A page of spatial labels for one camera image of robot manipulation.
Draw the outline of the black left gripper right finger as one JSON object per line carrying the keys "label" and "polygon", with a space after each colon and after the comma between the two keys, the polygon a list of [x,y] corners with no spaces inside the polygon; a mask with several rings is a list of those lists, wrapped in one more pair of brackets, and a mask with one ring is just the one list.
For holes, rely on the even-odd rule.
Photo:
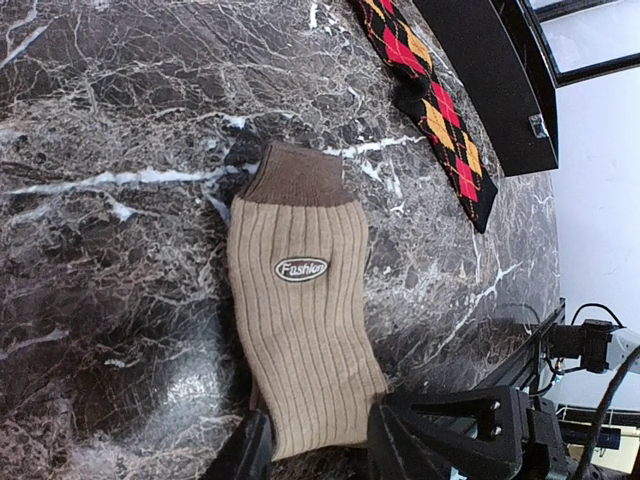
{"label": "black left gripper right finger", "polygon": [[391,408],[374,404],[367,424],[370,479],[448,479],[432,454],[407,430]]}

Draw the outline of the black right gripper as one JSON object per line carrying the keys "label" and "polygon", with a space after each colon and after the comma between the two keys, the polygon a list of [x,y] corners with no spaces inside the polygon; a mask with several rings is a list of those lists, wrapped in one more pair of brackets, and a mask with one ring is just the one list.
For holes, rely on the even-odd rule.
{"label": "black right gripper", "polygon": [[553,404],[514,387],[438,396],[393,393],[384,405],[449,478],[453,473],[465,479],[570,477]]}

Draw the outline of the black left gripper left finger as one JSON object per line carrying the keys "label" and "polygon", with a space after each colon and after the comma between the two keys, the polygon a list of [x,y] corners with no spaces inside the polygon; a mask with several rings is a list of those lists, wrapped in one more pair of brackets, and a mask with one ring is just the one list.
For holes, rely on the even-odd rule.
{"label": "black left gripper left finger", "polygon": [[202,480],[268,480],[273,453],[269,415],[249,411],[226,440]]}

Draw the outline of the tan brown sock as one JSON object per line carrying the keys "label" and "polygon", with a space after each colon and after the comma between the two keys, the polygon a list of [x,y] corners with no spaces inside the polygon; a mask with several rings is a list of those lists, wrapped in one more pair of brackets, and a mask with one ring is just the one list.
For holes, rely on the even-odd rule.
{"label": "tan brown sock", "polygon": [[232,201],[236,327],[274,460],[366,442],[370,407],[387,390],[365,329],[368,246],[335,156],[273,142]]}

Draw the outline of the black argyle sock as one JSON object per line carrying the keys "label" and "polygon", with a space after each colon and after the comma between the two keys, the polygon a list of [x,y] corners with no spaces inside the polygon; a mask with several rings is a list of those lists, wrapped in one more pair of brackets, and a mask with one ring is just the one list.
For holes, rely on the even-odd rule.
{"label": "black argyle sock", "polygon": [[388,0],[350,3],[361,28],[398,81],[393,104],[428,139],[465,214],[486,231],[498,189],[454,101],[434,70],[431,52]]}

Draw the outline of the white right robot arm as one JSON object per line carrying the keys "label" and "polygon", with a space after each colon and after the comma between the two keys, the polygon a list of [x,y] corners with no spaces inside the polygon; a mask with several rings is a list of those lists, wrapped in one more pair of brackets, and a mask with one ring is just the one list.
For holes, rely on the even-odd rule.
{"label": "white right robot arm", "polygon": [[[605,479],[595,449],[616,449],[620,432],[605,424],[613,396],[639,371],[639,335],[617,317],[564,322],[558,307],[531,337],[469,391],[388,394],[368,420],[372,479]],[[614,374],[585,423],[561,421],[546,398],[576,371]]]}

